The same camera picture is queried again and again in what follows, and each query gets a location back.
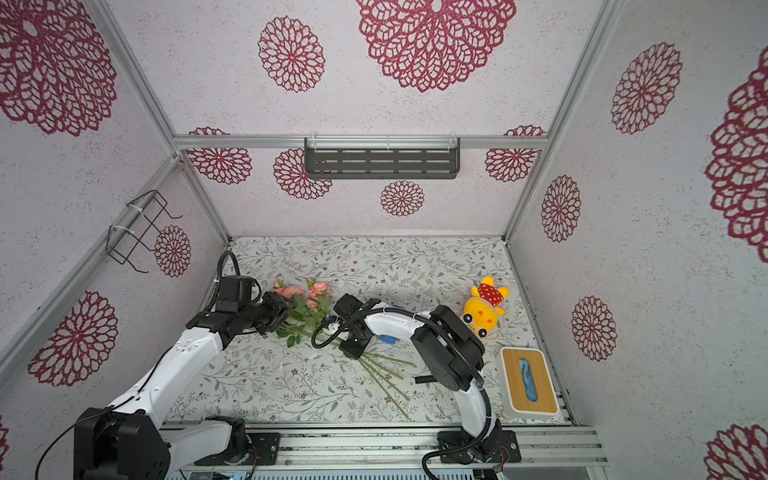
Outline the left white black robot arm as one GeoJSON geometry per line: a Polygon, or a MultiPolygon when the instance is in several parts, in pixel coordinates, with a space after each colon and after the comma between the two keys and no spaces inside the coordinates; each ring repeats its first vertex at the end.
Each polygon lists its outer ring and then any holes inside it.
{"type": "Polygon", "coordinates": [[[275,331],[296,304],[268,291],[253,298],[253,278],[220,279],[212,303],[196,314],[153,368],[105,408],[90,408],[74,426],[77,479],[163,479],[201,460],[257,464],[240,419],[210,417],[163,436],[166,415],[199,372],[237,336],[275,331]]]}

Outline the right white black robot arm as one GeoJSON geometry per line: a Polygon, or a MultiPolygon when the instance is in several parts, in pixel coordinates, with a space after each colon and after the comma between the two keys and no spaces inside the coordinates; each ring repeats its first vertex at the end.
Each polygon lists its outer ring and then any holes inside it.
{"type": "Polygon", "coordinates": [[[346,294],[333,313],[338,328],[330,339],[347,335],[339,345],[346,357],[360,359],[375,337],[410,342],[435,380],[453,393],[463,432],[477,442],[491,435],[495,420],[482,375],[485,347],[449,307],[415,313],[377,299],[363,303],[346,294]]]}

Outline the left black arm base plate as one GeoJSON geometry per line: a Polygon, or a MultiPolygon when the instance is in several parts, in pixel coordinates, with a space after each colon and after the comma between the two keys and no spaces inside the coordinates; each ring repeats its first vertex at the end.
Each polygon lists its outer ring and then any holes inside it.
{"type": "Polygon", "coordinates": [[[238,466],[251,464],[271,466],[276,462],[281,435],[279,433],[248,433],[243,419],[225,416],[209,417],[232,427],[227,448],[194,462],[196,466],[238,466]]]}

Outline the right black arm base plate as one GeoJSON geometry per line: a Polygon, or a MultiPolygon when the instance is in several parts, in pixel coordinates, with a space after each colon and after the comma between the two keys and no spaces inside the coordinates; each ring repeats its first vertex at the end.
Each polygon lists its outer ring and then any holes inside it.
{"type": "MultiPolygon", "coordinates": [[[[469,442],[470,437],[463,431],[441,431],[437,436],[440,450],[455,449],[469,442]]],[[[522,460],[517,437],[512,430],[499,430],[474,447],[462,452],[443,454],[442,463],[519,463],[522,460]]]]}

